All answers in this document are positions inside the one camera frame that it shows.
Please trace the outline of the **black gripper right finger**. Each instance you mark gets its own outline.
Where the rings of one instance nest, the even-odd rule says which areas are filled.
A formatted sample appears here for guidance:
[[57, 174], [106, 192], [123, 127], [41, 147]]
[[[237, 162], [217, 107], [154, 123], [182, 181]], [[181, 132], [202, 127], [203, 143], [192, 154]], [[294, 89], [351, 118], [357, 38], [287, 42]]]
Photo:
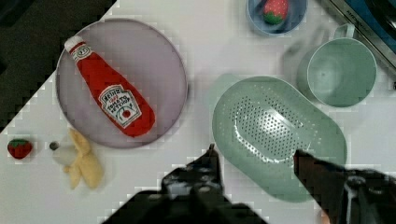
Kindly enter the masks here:
[[373, 169], [347, 169], [297, 150], [294, 173], [331, 224], [395, 224], [395, 178]]

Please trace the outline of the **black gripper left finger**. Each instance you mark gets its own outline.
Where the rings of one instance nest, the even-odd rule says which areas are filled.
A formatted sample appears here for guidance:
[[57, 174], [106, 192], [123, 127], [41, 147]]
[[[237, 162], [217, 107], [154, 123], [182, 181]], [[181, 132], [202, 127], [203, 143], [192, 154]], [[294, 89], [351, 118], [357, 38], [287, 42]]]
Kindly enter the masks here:
[[201, 157], [176, 168], [161, 182], [161, 193], [169, 195], [171, 199], [190, 195], [194, 188], [213, 188], [223, 192], [219, 153], [214, 143]]

